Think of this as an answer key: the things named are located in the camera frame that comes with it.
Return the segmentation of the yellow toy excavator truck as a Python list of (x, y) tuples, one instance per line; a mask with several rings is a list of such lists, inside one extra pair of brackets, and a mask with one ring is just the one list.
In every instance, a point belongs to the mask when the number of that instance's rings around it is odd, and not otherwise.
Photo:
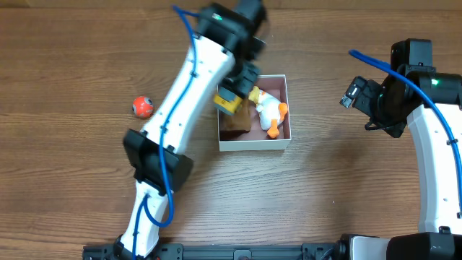
[(234, 92), (218, 86), (217, 93), (214, 98), (215, 107), (230, 116), (233, 116), (241, 108), (241, 103), (243, 99), (236, 95)]

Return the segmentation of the brown plush bear toy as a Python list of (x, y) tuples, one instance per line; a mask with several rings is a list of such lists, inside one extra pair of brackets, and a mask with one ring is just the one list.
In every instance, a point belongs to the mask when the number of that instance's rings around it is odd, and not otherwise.
[(246, 99), (241, 103), (239, 110), (234, 115), (220, 114), (221, 131), (242, 131), (251, 130), (252, 120), (250, 117), (249, 100)]

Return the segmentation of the white plush duck toy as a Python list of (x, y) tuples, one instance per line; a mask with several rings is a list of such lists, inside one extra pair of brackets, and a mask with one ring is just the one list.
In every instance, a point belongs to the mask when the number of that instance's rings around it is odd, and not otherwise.
[(276, 139), (279, 136), (279, 125), (288, 114), (288, 105), (257, 86), (250, 91), (248, 99), (256, 105), (261, 128), (270, 138)]

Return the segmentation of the red grey toy ball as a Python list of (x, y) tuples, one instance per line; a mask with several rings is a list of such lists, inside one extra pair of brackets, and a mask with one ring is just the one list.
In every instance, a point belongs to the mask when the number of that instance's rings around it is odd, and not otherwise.
[(148, 97), (139, 96), (133, 101), (132, 111), (137, 118), (150, 118), (154, 112), (153, 102)]

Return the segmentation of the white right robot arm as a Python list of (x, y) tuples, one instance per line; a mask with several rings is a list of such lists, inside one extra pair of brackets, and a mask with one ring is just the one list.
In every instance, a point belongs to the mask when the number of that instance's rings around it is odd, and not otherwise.
[(384, 62), (349, 55), (387, 74), (382, 83), (355, 77), (340, 100), (368, 116), (368, 131), (399, 138), (409, 129), (417, 154), (417, 233), (393, 238), (343, 234), (324, 259), (461, 258), (461, 76), (439, 73), (431, 40), (394, 43)]

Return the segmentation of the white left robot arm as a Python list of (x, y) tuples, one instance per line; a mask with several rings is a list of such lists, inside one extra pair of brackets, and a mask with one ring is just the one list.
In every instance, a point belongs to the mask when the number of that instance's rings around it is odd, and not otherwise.
[(148, 259), (159, 231), (174, 218), (173, 194), (190, 175), (193, 160), (184, 152), (206, 103), (232, 115), (258, 79), (253, 60), (265, 42), (256, 37), (266, 20), (260, 0), (228, 9), (212, 3), (198, 13), (173, 8), (190, 40), (186, 59), (162, 104), (141, 130), (123, 138), (134, 168), (136, 196), (130, 222), (104, 259)]

